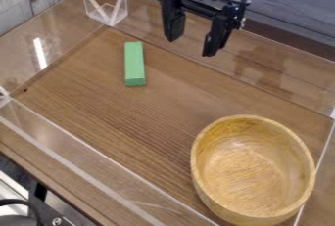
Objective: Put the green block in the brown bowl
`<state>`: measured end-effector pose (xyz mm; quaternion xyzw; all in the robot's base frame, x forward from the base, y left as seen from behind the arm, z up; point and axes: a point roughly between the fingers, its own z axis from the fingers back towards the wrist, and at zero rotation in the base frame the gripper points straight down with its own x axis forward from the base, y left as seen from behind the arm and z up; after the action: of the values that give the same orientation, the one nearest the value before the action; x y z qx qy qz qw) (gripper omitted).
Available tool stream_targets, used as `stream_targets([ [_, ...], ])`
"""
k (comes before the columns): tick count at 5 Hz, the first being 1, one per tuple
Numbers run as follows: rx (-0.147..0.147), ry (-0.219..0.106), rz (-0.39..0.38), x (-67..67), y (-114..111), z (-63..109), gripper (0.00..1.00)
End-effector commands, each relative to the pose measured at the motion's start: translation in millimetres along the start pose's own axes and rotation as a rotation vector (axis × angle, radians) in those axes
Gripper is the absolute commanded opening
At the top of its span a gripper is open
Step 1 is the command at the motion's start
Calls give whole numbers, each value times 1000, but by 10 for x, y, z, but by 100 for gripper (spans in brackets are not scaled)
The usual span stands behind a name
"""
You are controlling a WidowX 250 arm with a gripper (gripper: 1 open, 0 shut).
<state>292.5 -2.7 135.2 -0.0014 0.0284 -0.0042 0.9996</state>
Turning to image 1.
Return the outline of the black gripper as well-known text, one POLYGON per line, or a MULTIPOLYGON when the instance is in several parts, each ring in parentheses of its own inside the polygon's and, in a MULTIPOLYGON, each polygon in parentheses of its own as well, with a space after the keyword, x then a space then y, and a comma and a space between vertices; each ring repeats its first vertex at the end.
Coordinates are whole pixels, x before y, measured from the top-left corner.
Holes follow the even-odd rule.
POLYGON ((175 42, 185 32, 189 10, 200 16, 213 18, 211 30, 205 35, 203 55, 212 57, 227 45, 232 31, 242 26, 247 6, 252 0, 161 0, 164 34, 175 42))

